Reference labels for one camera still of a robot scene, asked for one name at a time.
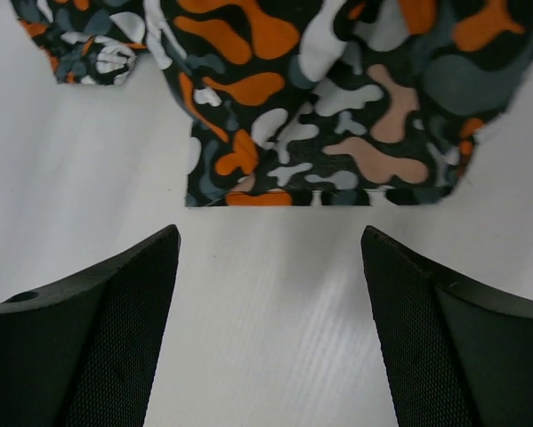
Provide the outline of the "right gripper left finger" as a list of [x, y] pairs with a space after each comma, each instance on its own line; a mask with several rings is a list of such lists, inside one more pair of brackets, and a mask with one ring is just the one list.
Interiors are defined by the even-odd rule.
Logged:
[[178, 269], [170, 225], [0, 302], [0, 426], [141, 426]]

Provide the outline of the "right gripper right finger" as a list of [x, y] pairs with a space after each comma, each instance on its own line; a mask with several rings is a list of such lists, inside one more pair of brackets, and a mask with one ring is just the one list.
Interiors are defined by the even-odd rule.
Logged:
[[398, 424], [533, 426], [533, 301], [375, 227], [360, 248]]

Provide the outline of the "orange camouflage shorts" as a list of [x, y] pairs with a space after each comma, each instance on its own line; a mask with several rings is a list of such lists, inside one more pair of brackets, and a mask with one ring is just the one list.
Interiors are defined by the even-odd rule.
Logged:
[[533, 1], [15, 1], [61, 84], [142, 53], [191, 117], [188, 207], [431, 205], [533, 62]]

